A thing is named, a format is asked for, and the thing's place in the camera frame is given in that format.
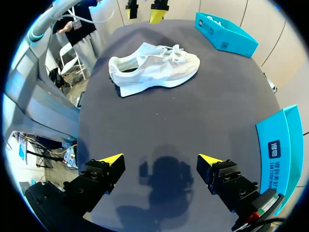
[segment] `lanyard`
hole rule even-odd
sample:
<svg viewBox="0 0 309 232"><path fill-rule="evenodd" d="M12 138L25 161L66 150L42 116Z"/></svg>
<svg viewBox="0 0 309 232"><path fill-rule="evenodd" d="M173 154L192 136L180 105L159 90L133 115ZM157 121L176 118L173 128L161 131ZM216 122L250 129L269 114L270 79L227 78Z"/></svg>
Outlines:
<svg viewBox="0 0 309 232"><path fill-rule="evenodd" d="M70 15L75 16L75 9L74 6L72 6L72 11L68 10L68 12L70 13Z"/></svg>

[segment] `white cable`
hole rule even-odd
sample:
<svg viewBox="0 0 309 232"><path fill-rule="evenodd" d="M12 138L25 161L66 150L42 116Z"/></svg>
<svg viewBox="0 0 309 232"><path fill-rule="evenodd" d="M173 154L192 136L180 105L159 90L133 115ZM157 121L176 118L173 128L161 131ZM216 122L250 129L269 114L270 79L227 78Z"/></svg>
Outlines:
<svg viewBox="0 0 309 232"><path fill-rule="evenodd" d="M105 23L105 22L107 22L108 20L110 20L113 16L114 16L114 13L115 13L115 10L113 10L112 11L112 15L108 18L108 19L106 19L106 20L104 20L104 21L92 21L92 20L88 20L88 19L85 19L85 18L82 18L82 17L79 17L79 16L74 16L75 18L78 18L79 20L82 20L82 21L85 21L85 22L87 22L87 23L93 23L93 24L95 24L95 23ZM61 16L61 18L62 17L70 17L70 18L72 18L72 15L70 15L70 14L64 14L64 15L62 15Z"/></svg>

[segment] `shoe sole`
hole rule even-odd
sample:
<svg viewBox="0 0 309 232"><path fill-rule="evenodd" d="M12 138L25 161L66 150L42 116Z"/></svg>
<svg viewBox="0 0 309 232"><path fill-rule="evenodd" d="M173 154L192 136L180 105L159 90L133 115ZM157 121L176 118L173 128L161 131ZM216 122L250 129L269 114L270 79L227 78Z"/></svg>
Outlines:
<svg viewBox="0 0 309 232"><path fill-rule="evenodd" d="M144 90L151 88L151 87L154 87L154 86L162 86L162 87L166 87L166 88L173 88L173 87L179 86L179 85L183 84L184 82L188 81L192 76L195 75L195 73L197 73L197 71L198 71L198 69L195 70L190 75L187 75L184 78L174 80L174 81L153 80L153 81L147 81L147 82L144 82L144 83L140 83L140 84L137 84L137 85L131 85L131 86L127 86L127 87L119 87L119 86L115 85L115 90L120 97L124 98L124 97L130 96L130 95L134 95L134 94L143 92Z"/></svg>

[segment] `gray pants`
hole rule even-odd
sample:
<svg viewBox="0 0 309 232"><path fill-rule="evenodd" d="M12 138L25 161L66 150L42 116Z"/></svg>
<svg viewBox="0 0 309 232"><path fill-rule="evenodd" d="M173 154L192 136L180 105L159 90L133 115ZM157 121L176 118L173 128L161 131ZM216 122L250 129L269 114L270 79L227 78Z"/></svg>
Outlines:
<svg viewBox="0 0 309 232"><path fill-rule="evenodd" d="M85 65L90 74L103 50L103 46L104 42L97 30L90 33L73 46L80 61Z"/></svg>

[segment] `logo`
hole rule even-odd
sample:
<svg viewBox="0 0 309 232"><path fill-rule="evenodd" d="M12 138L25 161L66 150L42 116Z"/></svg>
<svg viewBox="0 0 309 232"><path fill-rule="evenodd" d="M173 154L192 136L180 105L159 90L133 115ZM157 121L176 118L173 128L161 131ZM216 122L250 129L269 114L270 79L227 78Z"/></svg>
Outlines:
<svg viewBox="0 0 309 232"><path fill-rule="evenodd" d="M279 140L268 143L268 155L270 159L281 157L281 148Z"/></svg>

